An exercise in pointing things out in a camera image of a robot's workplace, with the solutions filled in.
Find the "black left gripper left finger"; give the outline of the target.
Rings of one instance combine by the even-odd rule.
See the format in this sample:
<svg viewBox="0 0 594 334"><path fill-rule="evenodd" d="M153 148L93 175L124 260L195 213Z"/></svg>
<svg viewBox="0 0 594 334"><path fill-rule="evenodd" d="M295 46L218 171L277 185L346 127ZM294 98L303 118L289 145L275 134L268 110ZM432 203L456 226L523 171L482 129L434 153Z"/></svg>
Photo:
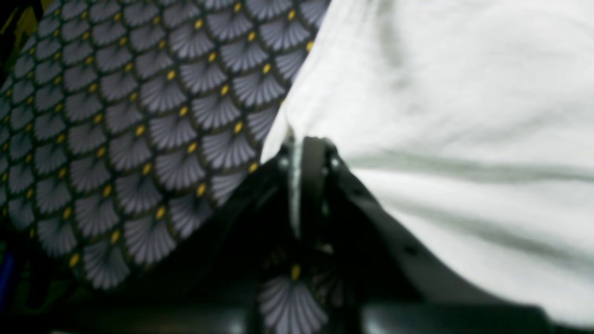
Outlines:
<svg viewBox="0 0 594 334"><path fill-rule="evenodd" d="M296 152L283 144L224 207L143 281L147 299L132 334L258 334L261 263L291 236L288 183Z"/></svg>

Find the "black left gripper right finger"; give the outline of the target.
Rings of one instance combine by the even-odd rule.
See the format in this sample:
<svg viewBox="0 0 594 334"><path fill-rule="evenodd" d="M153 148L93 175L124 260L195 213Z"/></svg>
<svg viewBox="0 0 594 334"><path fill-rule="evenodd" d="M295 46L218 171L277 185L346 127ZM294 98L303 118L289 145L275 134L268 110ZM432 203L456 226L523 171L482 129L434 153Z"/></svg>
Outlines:
<svg viewBox="0 0 594 334"><path fill-rule="evenodd" d="M539 307L461 277L385 211L327 139L300 156L300 237L329 243L346 281L348 334L549 334Z"/></svg>

